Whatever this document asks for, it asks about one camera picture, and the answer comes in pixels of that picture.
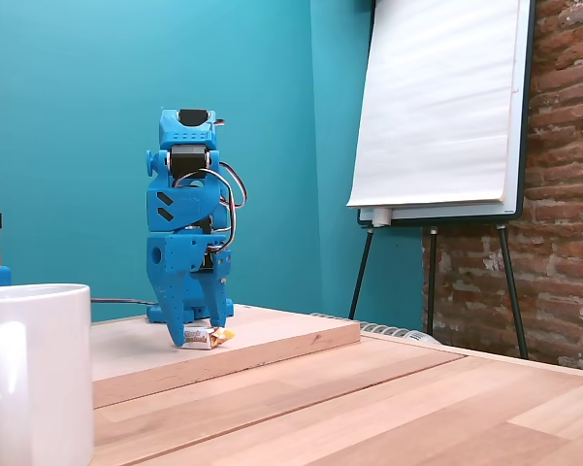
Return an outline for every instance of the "wood grain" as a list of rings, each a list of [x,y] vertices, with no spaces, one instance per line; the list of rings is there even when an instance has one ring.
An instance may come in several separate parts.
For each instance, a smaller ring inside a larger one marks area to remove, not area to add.
[[[511,420],[565,439],[583,438],[583,385]]]
[[[365,341],[101,408],[93,465],[133,464],[459,357]]]
[[[91,330],[95,407],[108,406],[303,354],[357,343],[357,322],[236,306],[237,336],[213,350],[178,349],[143,317]]]
[[[536,369],[543,369],[546,371],[560,372],[562,374],[572,374],[574,376],[582,376],[583,375],[583,371],[581,369],[573,369],[571,367],[556,366],[553,364],[545,364],[542,362],[531,361],[528,359],[519,359],[519,358],[510,357],[510,356],[503,356],[501,354],[492,354],[489,352],[476,351],[474,349],[455,348],[455,347],[449,347],[447,345],[436,345],[436,344],[432,344],[432,343],[417,342],[415,340],[404,340],[404,339],[399,338],[399,337],[392,337],[389,335],[379,335],[379,334],[375,334],[375,333],[371,333],[371,332],[360,332],[360,334],[366,338],[371,338],[374,340],[381,340],[384,342],[391,342],[391,343],[395,343],[397,345],[412,345],[412,346],[419,347],[419,348],[429,348],[429,349],[433,349],[436,351],[443,351],[443,352],[450,352],[450,353],[454,353],[454,354],[460,354],[462,356],[482,357],[484,359],[491,359],[493,361],[501,361],[501,362],[506,362],[508,364],[515,364],[518,366],[526,366],[526,367],[532,367],[532,368],[536,368]]]
[[[579,377],[465,357],[143,464],[535,464],[568,440],[508,421],[581,385]]]

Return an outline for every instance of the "black easel leg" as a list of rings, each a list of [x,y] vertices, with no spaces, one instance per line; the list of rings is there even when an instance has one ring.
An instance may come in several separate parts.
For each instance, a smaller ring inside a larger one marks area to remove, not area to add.
[[[351,309],[349,310],[349,319],[353,320],[356,316],[356,307],[358,306],[358,298],[360,297],[360,288],[362,287],[362,279],[365,276],[365,269],[367,268],[367,259],[369,258],[369,250],[371,249],[373,229],[369,228],[367,232],[367,242],[365,243],[365,250],[362,253],[362,261],[360,262],[360,270],[358,271],[358,279],[356,280],[356,289],[353,291],[353,299],[351,300]]]
[[[524,334],[524,325],[522,324],[520,303],[517,299],[517,290],[515,289],[515,279],[513,278],[513,267],[511,265],[511,254],[508,251],[506,225],[498,225],[498,235],[501,239],[502,260],[504,262],[504,273],[506,274],[508,294],[511,298],[511,308],[513,309],[513,322],[515,323],[515,332],[517,333],[517,345],[520,348],[520,357],[522,359],[528,359],[528,347],[526,346],[526,335]]]
[[[431,228],[431,248],[429,250],[429,292],[427,293],[427,329],[428,335],[434,334],[434,303],[436,301],[436,255],[437,228]]]

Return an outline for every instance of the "mug handle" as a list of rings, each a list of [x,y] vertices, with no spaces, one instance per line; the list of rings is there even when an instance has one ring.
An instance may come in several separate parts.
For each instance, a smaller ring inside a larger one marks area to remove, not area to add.
[[[26,327],[0,324],[0,466],[32,466]]]

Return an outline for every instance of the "wooden table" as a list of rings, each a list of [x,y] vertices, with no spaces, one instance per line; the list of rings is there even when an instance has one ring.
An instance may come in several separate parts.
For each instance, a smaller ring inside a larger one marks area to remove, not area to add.
[[[365,334],[95,426],[93,466],[583,466],[583,371]]]

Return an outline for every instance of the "hole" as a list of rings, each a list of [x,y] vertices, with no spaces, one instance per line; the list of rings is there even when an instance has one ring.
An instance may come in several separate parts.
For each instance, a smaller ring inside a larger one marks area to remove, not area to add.
[[[151,260],[154,264],[159,264],[162,261],[162,250],[160,248],[153,248],[151,250]]]
[[[166,211],[165,209],[162,209],[161,207],[157,209],[157,213],[164,217],[166,221],[171,221],[173,218],[175,218],[170,212]]]
[[[164,204],[166,204],[167,206],[170,206],[171,204],[173,204],[173,200],[170,197],[168,197],[166,194],[164,194],[163,192],[158,192],[157,198],[160,201],[162,201]]]

